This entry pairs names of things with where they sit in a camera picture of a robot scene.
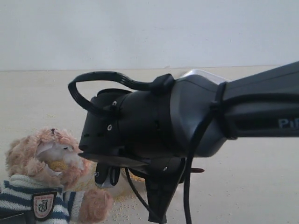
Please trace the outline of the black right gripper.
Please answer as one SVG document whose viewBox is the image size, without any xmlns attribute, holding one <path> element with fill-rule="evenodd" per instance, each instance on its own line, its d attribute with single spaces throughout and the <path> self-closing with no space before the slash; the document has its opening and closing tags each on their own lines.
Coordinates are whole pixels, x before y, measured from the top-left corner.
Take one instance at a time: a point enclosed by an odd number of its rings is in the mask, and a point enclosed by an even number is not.
<svg viewBox="0 0 299 224">
<path fill-rule="evenodd" d="M 134 175 L 172 177 L 174 185 L 147 185 L 149 221 L 166 223 L 166 212 L 185 169 L 185 153 L 173 134 L 171 95 L 149 91 L 106 89 L 92 98 L 99 107 L 116 112 L 113 118 L 87 114 L 79 147 L 96 163 L 128 168 Z"/>
</svg>

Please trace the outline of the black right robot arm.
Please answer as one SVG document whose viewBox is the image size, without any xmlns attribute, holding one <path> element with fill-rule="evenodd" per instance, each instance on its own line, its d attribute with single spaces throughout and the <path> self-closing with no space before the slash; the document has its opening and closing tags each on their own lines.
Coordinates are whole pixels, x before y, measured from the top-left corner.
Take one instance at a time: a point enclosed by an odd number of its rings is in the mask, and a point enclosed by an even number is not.
<svg viewBox="0 0 299 224">
<path fill-rule="evenodd" d="M 151 83 L 95 71 L 69 83 L 87 116 L 80 156 L 97 163 L 100 188 L 115 186 L 120 169 L 145 179 L 149 221 L 166 223 L 180 183 L 191 223 L 190 175 L 195 157 L 210 157 L 239 137 L 297 137 L 299 64 L 227 81 L 200 70 Z"/>
</svg>

